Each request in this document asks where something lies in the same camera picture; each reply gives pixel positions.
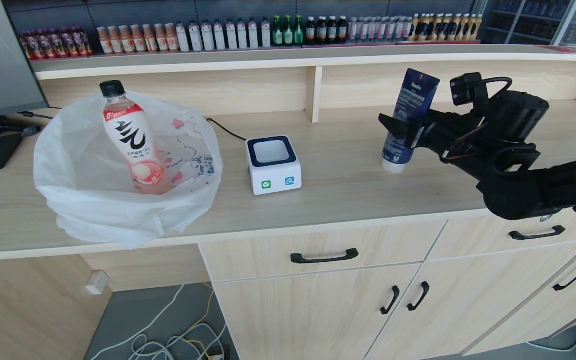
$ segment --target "wooden shelf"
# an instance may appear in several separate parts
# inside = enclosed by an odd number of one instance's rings
[[[542,153],[535,168],[576,160],[576,101],[551,101],[550,105],[528,138]],[[432,108],[469,110],[452,104]],[[304,111],[215,116],[248,139],[288,135],[302,164],[302,189],[254,196],[242,141],[215,128],[224,174],[214,205],[185,233],[168,234],[146,247],[377,226],[411,218],[443,219],[446,213],[487,214],[476,180],[442,164],[427,149],[417,150],[402,174],[382,170],[386,130],[377,117],[392,111],[391,106],[322,109],[318,124],[310,123]],[[121,250],[118,244],[73,239],[57,227],[55,213],[34,187],[35,141],[25,139],[0,170],[0,259]]]

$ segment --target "white bottle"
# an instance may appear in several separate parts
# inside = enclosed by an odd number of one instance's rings
[[[179,48],[182,53],[187,53],[190,51],[190,46],[188,45],[188,36],[186,36],[186,28],[181,21],[176,23],[176,37],[179,39]]]
[[[270,48],[270,23],[268,19],[264,16],[261,22],[261,46],[264,48]]]
[[[348,43],[354,43],[357,39],[357,18],[352,17],[350,18],[350,24],[348,25]]]
[[[206,51],[215,50],[215,41],[213,40],[213,27],[208,20],[201,23],[201,38],[203,39],[203,48]]]
[[[368,40],[368,30],[370,30],[370,18],[360,17],[359,22],[361,23],[361,30],[359,30],[359,40],[364,42]]]
[[[190,44],[192,44],[192,51],[201,51],[202,48],[202,38],[199,35],[199,25],[192,20],[190,25],[188,25],[188,33],[190,34]]]
[[[255,18],[251,17],[248,23],[248,38],[250,40],[250,49],[259,48],[259,35],[257,34],[257,23]]]
[[[239,18],[237,23],[237,39],[239,41],[240,49],[248,48],[248,36],[246,35],[246,24],[242,18]]]
[[[214,25],[212,26],[214,30],[214,41],[217,45],[217,50],[226,50],[226,41],[224,40],[224,27],[219,19],[215,19]]]
[[[388,27],[388,21],[390,20],[390,18],[388,16],[384,17],[381,19],[381,22],[379,23],[379,32],[377,35],[377,39],[379,39],[379,41],[384,41],[384,39],[386,38],[386,28]]]
[[[404,37],[404,29],[406,28],[406,25],[406,18],[400,16],[397,28],[395,29],[395,39],[402,39]]]
[[[226,37],[228,38],[228,48],[230,50],[237,49],[237,29],[235,28],[235,24],[229,18],[228,22],[226,23]]]
[[[103,109],[103,127],[128,163],[132,185],[141,194],[166,194],[172,189],[172,181],[160,159],[146,113],[126,98],[120,81],[105,81],[99,87],[107,100]]]

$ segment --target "cabinet door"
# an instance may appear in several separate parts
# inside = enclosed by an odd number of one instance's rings
[[[576,319],[576,261],[466,354],[550,337]]]
[[[576,241],[423,265],[368,358],[420,360],[461,353],[576,255]],[[422,296],[420,284],[429,291]]]
[[[511,232],[517,232],[515,238]],[[518,235],[535,238],[521,239]],[[573,241],[576,241],[576,212],[572,209],[563,209],[549,219],[510,221],[498,216],[450,219],[428,259],[492,254]]]
[[[240,359],[361,360],[388,319],[390,312],[382,314],[380,308],[393,301],[393,286],[403,293],[418,268],[410,264],[212,285]]]

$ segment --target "drawer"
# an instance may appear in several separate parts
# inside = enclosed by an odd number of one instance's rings
[[[513,239],[510,232],[521,235],[548,235],[556,226],[565,230],[559,235],[532,239]],[[576,241],[576,212],[563,209],[546,221],[539,218],[507,220],[498,216],[450,219],[441,232],[429,259],[498,253]]]
[[[212,281],[421,262],[445,220],[201,243]],[[308,261],[295,263],[291,255]]]

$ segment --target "black cable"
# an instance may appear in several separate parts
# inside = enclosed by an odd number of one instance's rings
[[[246,139],[244,137],[241,137],[237,134],[235,134],[234,132],[231,132],[230,130],[226,129],[224,126],[221,125],[221,123],[218,123],[217,121],[215,121],[214,118],[206,118],[206,121],[208,121],[208,123],[215,123],[215,125],[219,126],[221,129],[224,130],[224,132],[227,132],[228,134],[232,135],[233,137],[236,137],[237,139],[242,139],[243,141],[246,141]]]
[[[53,120],[53,117],[52,117],[52,116],[45,116],[45,115],[42,115],[42,114],[36,114],[36,113],[34,113],[34,112],[32,112],[32,111],[21,111],[21,112],[18,112],[18,114],[21,115],[21,116],[25,116],[25,117],[40,117],[40,118],[42,118],[42,119]]]

